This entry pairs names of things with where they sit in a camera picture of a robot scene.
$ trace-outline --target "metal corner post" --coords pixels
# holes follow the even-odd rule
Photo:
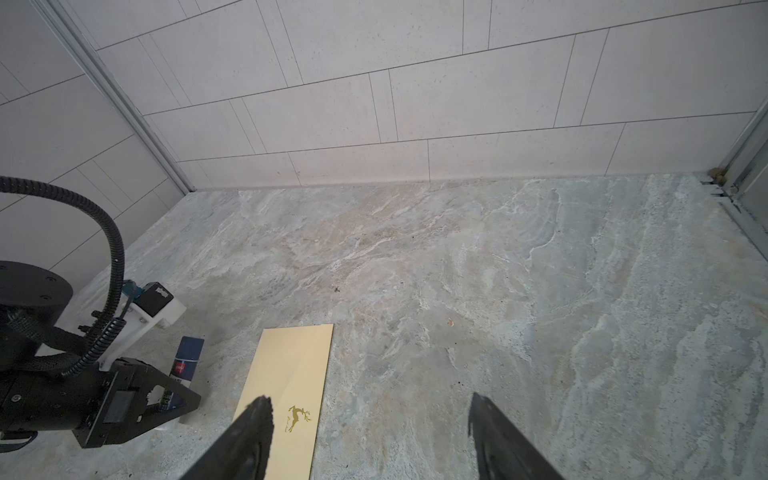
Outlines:
[[[176,165],[174,158],[165,149],[160,139],[149,127],[131,99],[120,88],[109,70],[106,69],[96,51],[77,28],[59,0],[29,0],[29,2],[37,9],[45,23],[48,24],[85,74],[125,118],[136,135],[166,171],[168,177],[181,189],[182,193],[187,194],[194,191],[194,185]]]

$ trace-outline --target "gold envelope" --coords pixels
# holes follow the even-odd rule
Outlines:
[[[232,420],[272,399],[275,432],[265,480],[310,477],[333,324],[265,329]]]

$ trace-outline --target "tile pattern wall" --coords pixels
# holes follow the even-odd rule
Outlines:
[[[120,45],[119,55],[144,61],[139,40]],[[132,95],[144,106],[179,107],[163,104],[156,91],[136,94],[144,92]],[[114,219],[126,247],[182,197],[26,0],[0,2],[0,158],[0,174],[49,182],[93,200]],[[0,223],[0,259],[50,269],[75,290],[109,265],[101,229],[72,207],[0,194]]]
[[[66,6],[199,188],[705,170],[768,94],[768,2],[172,4]]]

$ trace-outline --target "black cable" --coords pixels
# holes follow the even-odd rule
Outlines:
[[[46,184],[45,182],[0,176],[0,192],[48,198],[49,200],[56,200],[75,207],[96,220],[96,223],[98,223],[107,236],[111,255],[111,274],[107,301],[104,303],[101,315],[85,336],[88,351],[61,374],[64,377],[77,375],[98,360],[99,356],[104,353],[125,325],[125,320],[122,318],[113,318],[120,302],[123,273],[125,270],[125,251],[118,226],[114,224],[114,221],[107,212],[89,199],[71,190]]]

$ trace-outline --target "white panel wall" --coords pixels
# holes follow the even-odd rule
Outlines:
[[[118,46],[143,51],[138,40]],[[137,98],[151,108],[159,97]],[[182,196],[24,0],[0,2],[0,174],[86,196],[114,218],[126,246]],[[75,290],[109,264],[101,229],[73,207],[0,194],[0,223],[0,259],[53,270]]]
[[[199,188],[705,170],[768,94],[768,2],[69,1]]]

